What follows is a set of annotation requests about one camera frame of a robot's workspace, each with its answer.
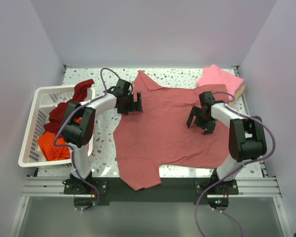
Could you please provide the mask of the dusty red t-shirt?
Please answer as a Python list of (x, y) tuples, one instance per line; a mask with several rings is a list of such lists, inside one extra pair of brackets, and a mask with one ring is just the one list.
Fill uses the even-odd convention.
[(225, 161), (229, 130), (223, 123), (218, 122), (208, 135), (200, 127), (186, 125), (192, 107), (200, 105), (202, 92), (213, 92), (217, 100), (228, 99), (225, 85), (162, 87), (143, 71), (134, 83), (142, 96), (143, 112), (123, 115), (113, 133), (122, 181), (137, 191), (161, 183), (163, 164), (213, 169)]

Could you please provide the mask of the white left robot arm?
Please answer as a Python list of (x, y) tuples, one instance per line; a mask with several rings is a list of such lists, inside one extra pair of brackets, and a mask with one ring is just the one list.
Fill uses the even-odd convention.
[(69, 183), (71, 189), (93, 188), (92, 171), (89, 165), (87, 145), (93, 136), (95, 118), (111, 109), (119, 114), (143, 112), (142, 95), (133, 93), (132, 83), (119, 79), (115, 86), (105, 89), (104, 95), (86, 102), (70, 102), (67, 105), (58, 135), (71, 151), (72, 170)]

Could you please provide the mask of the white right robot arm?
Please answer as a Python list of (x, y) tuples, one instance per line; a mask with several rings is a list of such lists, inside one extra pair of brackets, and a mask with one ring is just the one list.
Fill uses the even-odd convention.
[(247, 160), (257, 160), (266, 154), (267, 145), (262, 119), (259, 116), (234, 112), (223, 100), (216, 100), (210, 91), (199, 94), (201, 107), (192, 107), (187, 127), (193, 122), (212, 134), (218, 121), (229, 128), (229, 155), (218, 168), (214, 169), (207, 188), (218, 181), (232, 182)]

